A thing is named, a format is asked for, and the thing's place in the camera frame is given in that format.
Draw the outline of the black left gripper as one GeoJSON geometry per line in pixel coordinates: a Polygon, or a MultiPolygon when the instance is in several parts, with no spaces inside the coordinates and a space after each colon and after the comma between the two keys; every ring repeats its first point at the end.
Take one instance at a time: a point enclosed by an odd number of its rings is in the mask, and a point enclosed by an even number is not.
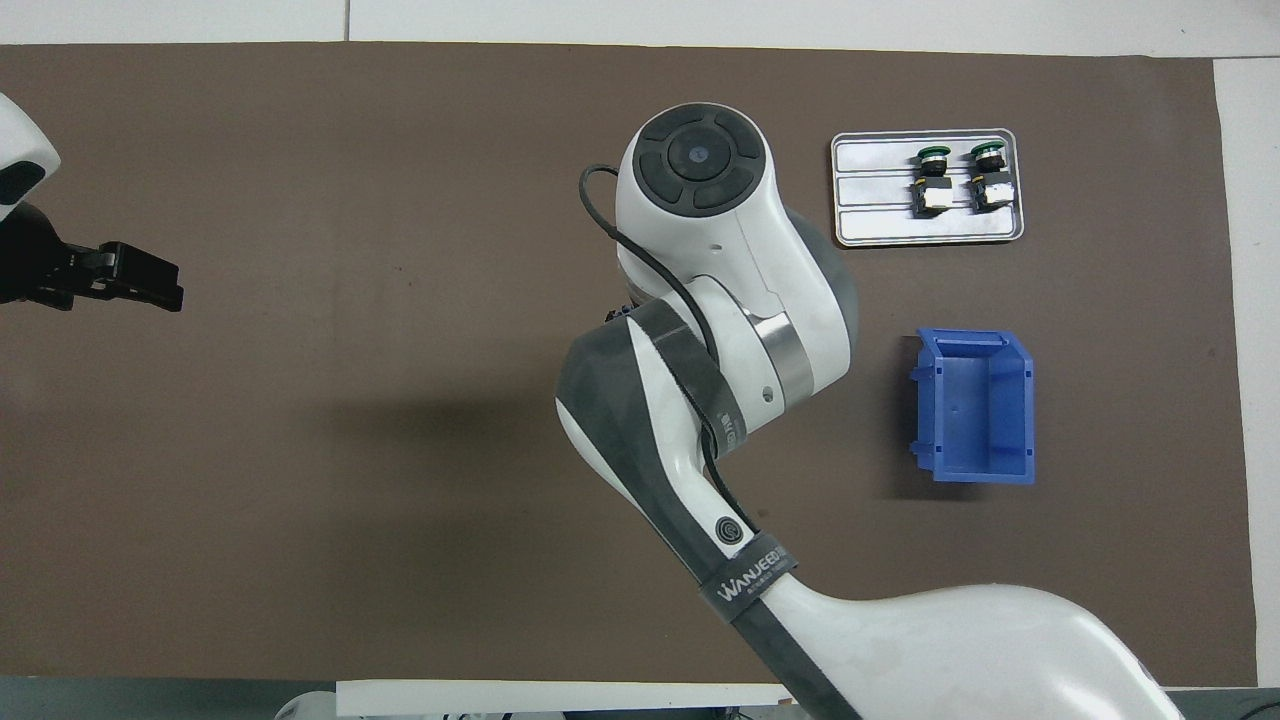
{"type": "Polygon", "coordinates": [[[82,261],[96,249],[65,243],[49,218],[33,205],[18,205],[1,223],[1,301],[31,301],[59,311],[70,311],[76,297],[114,299],[151,304],[166,311],[180,311],[184,288],[180,268],[136,246],[109,242],[100,247],[105,256],[100,281],[95,269],[82,261]]]}

